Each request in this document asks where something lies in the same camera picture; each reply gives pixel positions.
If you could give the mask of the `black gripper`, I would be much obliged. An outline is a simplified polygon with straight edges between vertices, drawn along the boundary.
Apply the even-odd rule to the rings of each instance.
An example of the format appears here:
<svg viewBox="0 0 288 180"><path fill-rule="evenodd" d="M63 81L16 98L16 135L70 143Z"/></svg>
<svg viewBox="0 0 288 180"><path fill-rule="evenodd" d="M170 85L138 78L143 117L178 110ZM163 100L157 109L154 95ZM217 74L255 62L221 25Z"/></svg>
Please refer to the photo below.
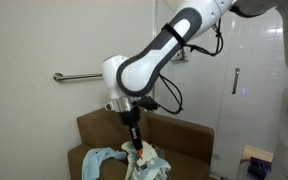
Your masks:
<svg viewBox="0 0 288 180"><path fill-rule="evenodd" d="M130 111L119 113L121 123L130 128L132 143L134 148L138 151L139 157L141 157L143 154L142 139L140 129L138 127L138 121L140 120L140 113L141 111L138 107L134 107Z"/></svg>

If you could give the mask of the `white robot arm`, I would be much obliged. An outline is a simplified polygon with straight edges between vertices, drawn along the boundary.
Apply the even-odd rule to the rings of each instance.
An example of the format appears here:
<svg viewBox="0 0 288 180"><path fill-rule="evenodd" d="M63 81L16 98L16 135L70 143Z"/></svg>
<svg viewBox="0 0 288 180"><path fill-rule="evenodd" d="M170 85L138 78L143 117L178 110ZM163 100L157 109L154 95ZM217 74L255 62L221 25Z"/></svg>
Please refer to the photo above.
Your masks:
<svg viewBox="0 0 288 180"><path fill-rule="evenodd" d="M177 51L212 27L217 27L228 11L253 18L275 8L283 20L285 61L288 68L288 0L184 0L176 14L161 32L139 54L127 58L115 55L103 63L104 81L109 88L108 111L117 112L130 129L132 143L146 161L148 149L143 146L137 121L139 107L157 108L148 93L161 69Z"/></svg>

